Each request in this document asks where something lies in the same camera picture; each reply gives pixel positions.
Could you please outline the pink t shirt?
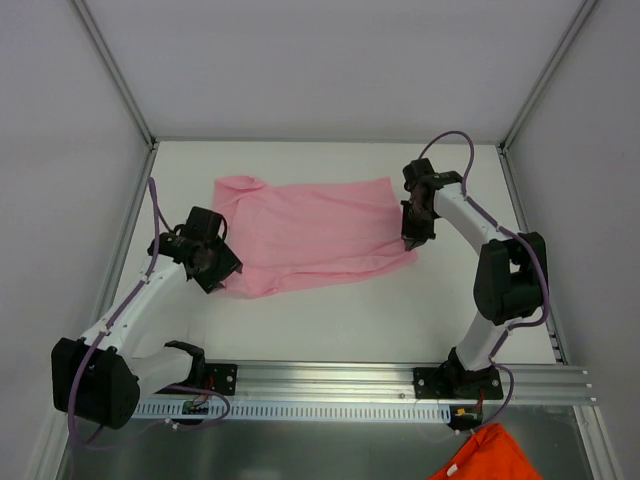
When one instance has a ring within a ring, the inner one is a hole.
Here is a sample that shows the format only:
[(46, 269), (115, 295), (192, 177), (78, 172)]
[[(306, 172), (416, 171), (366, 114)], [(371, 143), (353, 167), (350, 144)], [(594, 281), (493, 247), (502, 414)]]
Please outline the pink t shirt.
[(417, 261), (401, 238), (388, 178), (273, 186), (251, 176), (215, 182), (213, 208), (243, 264), (224, 283), (245, 298), (361, 282)]

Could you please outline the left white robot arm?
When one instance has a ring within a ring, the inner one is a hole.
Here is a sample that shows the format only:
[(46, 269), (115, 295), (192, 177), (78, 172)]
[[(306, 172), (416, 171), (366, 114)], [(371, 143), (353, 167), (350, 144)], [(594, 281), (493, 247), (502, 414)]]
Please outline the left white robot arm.
[(157, 319), (162, 299), (192, 281), (206, 294), (242, 270), (226, 243), (223, 215), (194, 207), (185, 223), (156, 232), (138, 280), (120, 304), (78, 339), (51, 353), (53, 404), (70, 419), (119, 429), (138, 403), (156, 393), (194, 393), (226, 400), (236, 392), (233, 364), (207, 360), (203, 348), (170, 340), (145, 358), (134, 353)]

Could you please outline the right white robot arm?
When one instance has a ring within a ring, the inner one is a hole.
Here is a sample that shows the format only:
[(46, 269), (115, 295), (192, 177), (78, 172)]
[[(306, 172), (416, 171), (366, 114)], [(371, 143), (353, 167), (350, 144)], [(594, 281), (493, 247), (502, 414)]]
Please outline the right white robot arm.
[(496, 354), (516, 328), (531, 328), (531, 316), (548, 307), (546, 243), (536, 233), (507, 231), (468, 194), (463, 177), (438, 173), (426, 159), (403, 169), (401, 238), (413, 251), (435, 239), (435, 223), (447, 221), (478, 256), (473, 299), (477, 313), (461, 342), (437, 367), (413, 370), (418, 399), (500, 400)]

